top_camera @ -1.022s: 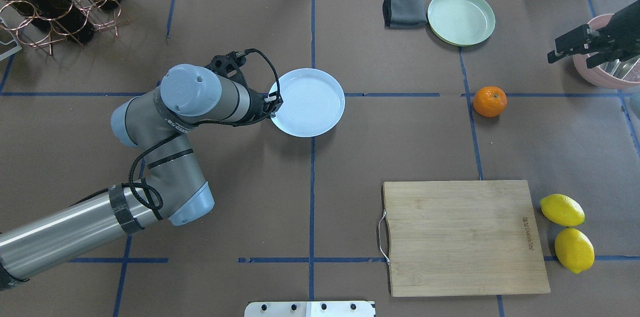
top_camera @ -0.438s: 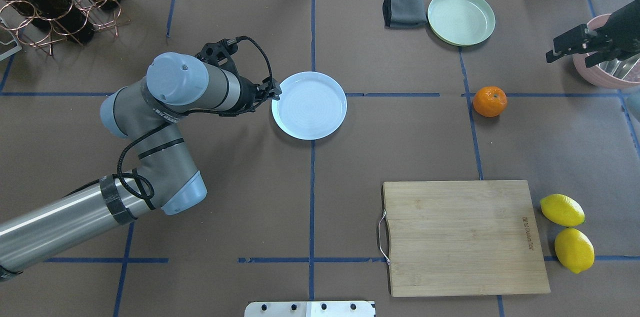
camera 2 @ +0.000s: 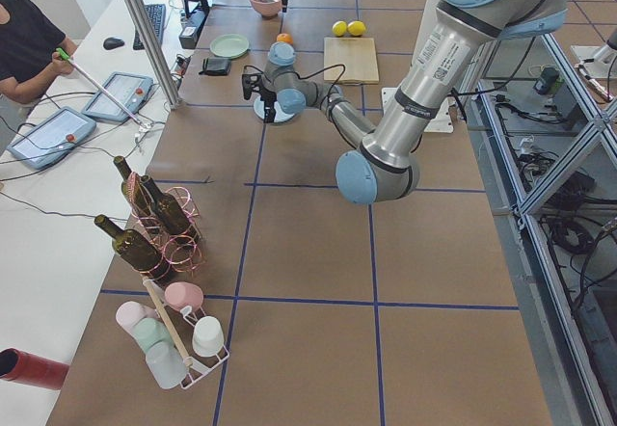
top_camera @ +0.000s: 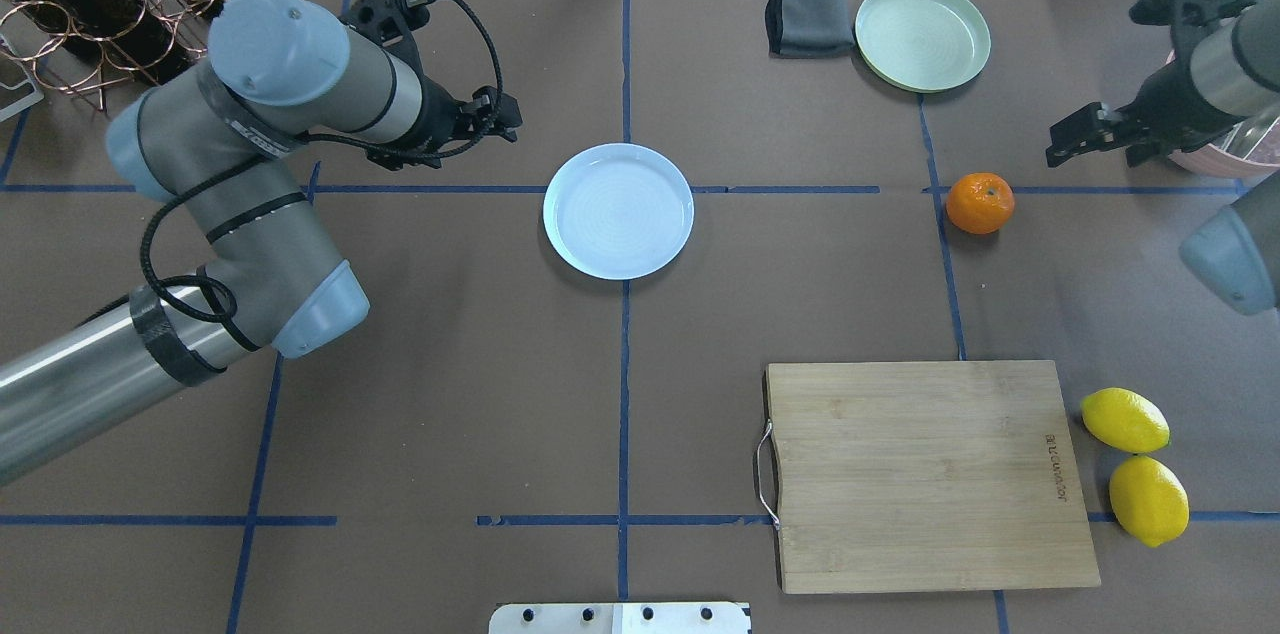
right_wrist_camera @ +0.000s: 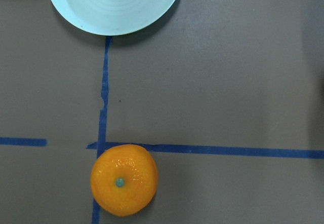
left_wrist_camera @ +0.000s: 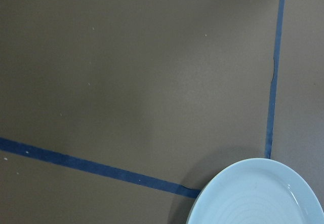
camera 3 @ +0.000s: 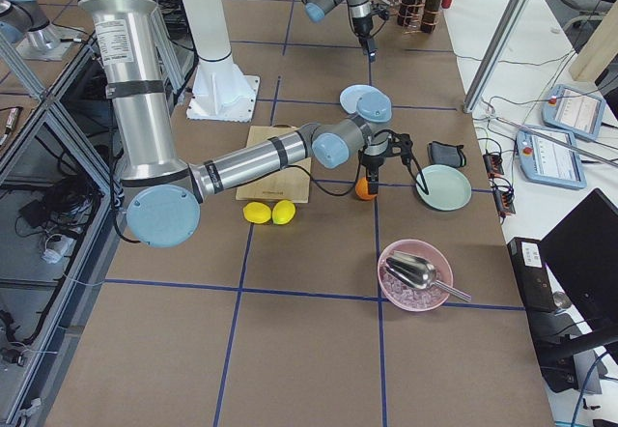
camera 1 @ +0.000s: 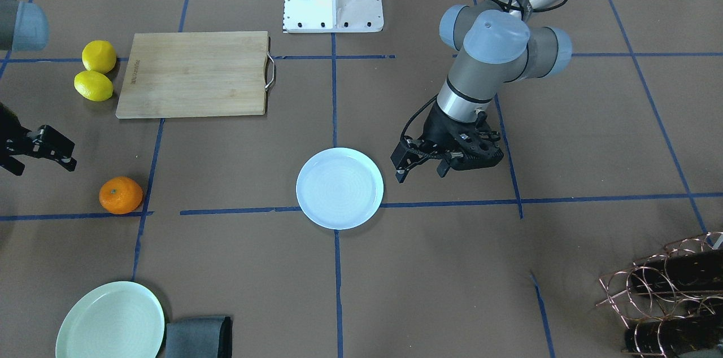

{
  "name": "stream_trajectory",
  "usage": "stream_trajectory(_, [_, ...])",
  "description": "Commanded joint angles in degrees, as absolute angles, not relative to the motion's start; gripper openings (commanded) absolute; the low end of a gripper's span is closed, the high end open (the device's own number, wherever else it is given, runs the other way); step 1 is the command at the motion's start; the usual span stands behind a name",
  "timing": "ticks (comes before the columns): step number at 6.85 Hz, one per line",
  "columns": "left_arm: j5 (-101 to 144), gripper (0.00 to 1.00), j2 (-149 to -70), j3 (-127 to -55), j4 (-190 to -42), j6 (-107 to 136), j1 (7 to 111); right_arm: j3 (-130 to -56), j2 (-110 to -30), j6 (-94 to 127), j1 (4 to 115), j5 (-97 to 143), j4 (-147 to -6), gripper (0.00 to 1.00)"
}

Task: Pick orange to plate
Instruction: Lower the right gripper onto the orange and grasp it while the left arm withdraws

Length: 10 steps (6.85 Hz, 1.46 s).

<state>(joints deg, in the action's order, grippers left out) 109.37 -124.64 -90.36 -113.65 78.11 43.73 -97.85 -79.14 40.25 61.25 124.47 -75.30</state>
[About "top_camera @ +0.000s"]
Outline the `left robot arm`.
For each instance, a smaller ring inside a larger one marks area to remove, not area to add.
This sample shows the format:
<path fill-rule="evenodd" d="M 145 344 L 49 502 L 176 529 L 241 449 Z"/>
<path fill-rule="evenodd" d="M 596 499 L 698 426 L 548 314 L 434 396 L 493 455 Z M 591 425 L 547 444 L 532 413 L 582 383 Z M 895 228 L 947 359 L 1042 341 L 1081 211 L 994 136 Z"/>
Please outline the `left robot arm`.
<path fill-rule="evenodd" d="M 470 99 L 422 69 L 415 32 L 457 0 L 229 0 L 206 58 L 108 129 L 108 155 L 160 202 L 143 283 L 3 368 L 3 482 L 14 482 L 250 354 L 319 350 L 370 310 L 285 165 L 316 142 L 388 170 L 438 168 L 524 119 L 502 72 Z"/>

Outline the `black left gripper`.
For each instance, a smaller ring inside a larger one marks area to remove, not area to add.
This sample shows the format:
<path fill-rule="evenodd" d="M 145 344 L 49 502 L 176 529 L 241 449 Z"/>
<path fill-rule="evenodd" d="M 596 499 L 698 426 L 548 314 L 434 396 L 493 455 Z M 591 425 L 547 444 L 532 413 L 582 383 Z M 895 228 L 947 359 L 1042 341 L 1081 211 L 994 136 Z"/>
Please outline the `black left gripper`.
<path fill-rule="evenodd" d="M 413 37 L 430 22 L 435 3 L 454 4 L 475 27 L 488 50 L 494 85 L 476 90 L 468 100 L 448 93 L 425 73 Z M 340 20 L 375 45 L 388 60 L 390 88 L 378 117 L 352 136 L 364 143 L 367 159 L 388 170 L 443 161 L 465 154 L 486 137 L 517 138 L 524 119 L 506 83 L 494 41 L 479 15 L 463 0 L 355 0 Z"/>

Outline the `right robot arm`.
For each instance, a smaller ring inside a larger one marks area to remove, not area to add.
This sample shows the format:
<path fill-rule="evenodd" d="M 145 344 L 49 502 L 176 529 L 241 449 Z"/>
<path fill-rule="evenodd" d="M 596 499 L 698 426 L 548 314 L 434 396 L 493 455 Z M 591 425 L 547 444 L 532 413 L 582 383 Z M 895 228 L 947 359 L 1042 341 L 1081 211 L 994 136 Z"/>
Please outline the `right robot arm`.
<path fill-rule="evenodd" d="M 1192 152 L 1279 97 L 1277 0 L 1138 0 L 1139 26 L 1166 26 L 1171 59 L 1121 108 L 1087 104 L 1050 129 L 1048 167 L 1123 149 L 1129 167 Z M 1277 306 L 1277 178 L 1268 177 L 1188 236 L 1184 265 L 1243 315 Z"/>

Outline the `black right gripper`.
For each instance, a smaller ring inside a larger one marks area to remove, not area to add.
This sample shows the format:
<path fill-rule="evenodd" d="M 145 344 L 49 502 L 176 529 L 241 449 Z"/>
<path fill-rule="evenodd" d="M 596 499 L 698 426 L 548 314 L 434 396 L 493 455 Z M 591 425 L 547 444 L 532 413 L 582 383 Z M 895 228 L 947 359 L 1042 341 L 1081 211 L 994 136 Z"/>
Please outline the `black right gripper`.
<path fill-rule="evenodd" d="M 1260 24 L 1260 0 L 1138 0 L 1129 18 L 1138 26 L 1166 26 L 1180 58 L 1208 55 L 1229 44 L 1260 78 L 1260 64 L 1249 60 L 1238 37 L 1248 26 Z M 1196 101 L 1179 92 L 1185 82 L 1165 63 L 1144 79 L 1132 102 L 1121 108 L 1092 102 L 1065 117 L 1050 128 L 1047 167 L 1115 149 L 1124 149 L 1128 167 L 1139 167 L 1169 156 L 1175 147 L 1198 149 L 1190 126 Z"/>

